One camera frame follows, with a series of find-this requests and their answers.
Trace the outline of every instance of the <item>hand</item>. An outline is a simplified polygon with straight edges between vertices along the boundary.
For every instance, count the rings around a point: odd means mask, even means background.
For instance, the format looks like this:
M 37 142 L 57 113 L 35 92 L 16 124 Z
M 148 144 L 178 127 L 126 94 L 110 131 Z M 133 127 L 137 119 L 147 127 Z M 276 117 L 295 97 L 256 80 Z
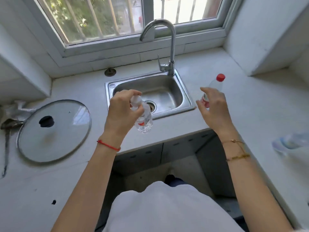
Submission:
M 111 98 L 104 133 L 100 137 L 106 144 L 120 147 L 137 118 L 144 113 L 142 105 L 136 111 L 130 109 L 130 99 L 133 95 L 141 95 L 141 92 L 133 89 L 122 90 Z
M 201 87 L 200 89 L 207 94 L 209 99 L 209 110 L 201 101 L 196 101 L 206 124 L 217 133 L 220 139 L 221 137 L 224 139 L 225 135 L 233 139 L 232 135 L 236 135 L 237 131 L 232 123 L 224 93 L 214 88 Z

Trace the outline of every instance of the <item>white countertop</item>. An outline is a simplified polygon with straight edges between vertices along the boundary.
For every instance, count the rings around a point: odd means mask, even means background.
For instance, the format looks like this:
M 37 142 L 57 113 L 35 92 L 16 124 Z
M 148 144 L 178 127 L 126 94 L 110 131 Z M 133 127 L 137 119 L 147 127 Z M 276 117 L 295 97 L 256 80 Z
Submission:
M 200 86 L 207 86 L 218 73 L 226 75 L 223 92 L 236 128 L 292 223 L 309 228 L 308 167 L 296 159 L 282 159 L 271 147 L 271 141 L 279 136 L 309 130 L 309 86 L 289 70 L 247 77 L 222 48 L 176 56 L 175 61 L 194 101 L 202 96 Z M 52 96 L 32 105 L 39 108 L 56 100 L 78 100 L 91 113 L 91 131 L 73 155 L 47 166 L 25 162 L 16 151 L 17 133 L 13 134 L 7 175 L 0 179 L 0 231 L 44 232 L 51 229 L 103 132 L 108 112 L 105 82 L 158 71 L 158 65 L 154 60 L 116 70 L 112 78 L 104 76 L 104 71 L 96 71 L 56 79 Z M 161 118 L 153 121 L 149 134 L 133 128 L 123 141 L 120 154 L 207 128 L 198 109 Z M 0 133 L 0 147 L 4 151 L 3 132 Z

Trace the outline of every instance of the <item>gold bracelet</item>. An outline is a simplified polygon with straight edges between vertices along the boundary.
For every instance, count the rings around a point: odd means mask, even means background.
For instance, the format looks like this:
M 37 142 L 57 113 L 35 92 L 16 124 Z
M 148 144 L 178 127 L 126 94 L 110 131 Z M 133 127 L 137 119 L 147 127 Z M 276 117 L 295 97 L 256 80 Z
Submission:
M 239 159 L 246 159 L 246 158 L 249 158 L 249 157 L 250 157 L 250 155 L 249 155 L 247 152 L 245 152 L 245 150 L 243 149 L 243 147 L 239 144 L 239 143 L 244 144 L 243 142 L 237 141 L 237 140 L 235 140 L 235 139 L 232 139 L 232 140 L 224 141 L 224 142 L 221 142 L 221 143 L 224 144 L 224 143 L 226 143 L 226 142 L 237 143 L 237 145 L 238 145 L 238 146 L 241 148 L 241 150 L 243 151 L 243 154 L 242 154 L 242 155 L 240 155 L 240 156 L 234 156 L 234 157 L 232 157 L 232 158 L 228 158 L 228 159 L 226 159 L 226 161 L 239 160 Z

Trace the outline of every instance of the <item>red label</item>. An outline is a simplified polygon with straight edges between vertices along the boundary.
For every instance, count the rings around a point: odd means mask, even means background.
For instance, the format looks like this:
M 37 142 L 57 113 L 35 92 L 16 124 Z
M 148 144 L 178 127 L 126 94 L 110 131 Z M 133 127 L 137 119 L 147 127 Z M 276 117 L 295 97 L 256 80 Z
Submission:
M 209 102 L 206 101 L 203 97 L 201 98 L 201 102 L 204 104 L 206 108 L 209 108 Z

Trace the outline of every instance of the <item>clear plastic container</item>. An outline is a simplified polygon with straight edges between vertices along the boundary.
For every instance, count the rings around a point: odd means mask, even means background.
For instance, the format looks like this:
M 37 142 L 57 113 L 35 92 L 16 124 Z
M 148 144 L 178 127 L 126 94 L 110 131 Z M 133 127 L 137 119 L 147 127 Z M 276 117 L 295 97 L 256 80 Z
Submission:
M 137 108 L 142 104 L 144 108 L 144 113 L 137 119 L 135 122 L 135 126 L 139 131 L 146 134 L 150 132 L 150 129 L 152 127 L 152 116 L 150 111 L 150 106 L 145 103 L 143 100 L 141 100 L 141 97 L 139 95 L 134 95 L 130 99 L 130 103 L 132 105 L 132 110 L 136 111 Z
M 309 132 L 299 132 L 279 137 L 272 141 L 272 147 L 280 154 L 287 156 L 291 150 L 309 147 Z
M 215 88 L 219 91 L 222 90 L 222 85 L 223 85 L 223 81 L 225 79 L 225 75 L 224 74 L 218 74 L 217 77 L 209 84 L 208 87 L 210 88 Z M 204 93 L 202 98 L 201 98 L 201 102 L 204 104 L 204 106 L 206 108 L 209 108 L 209 100 L 208 100 L 208 97 L 207 97 L 207 94 Z

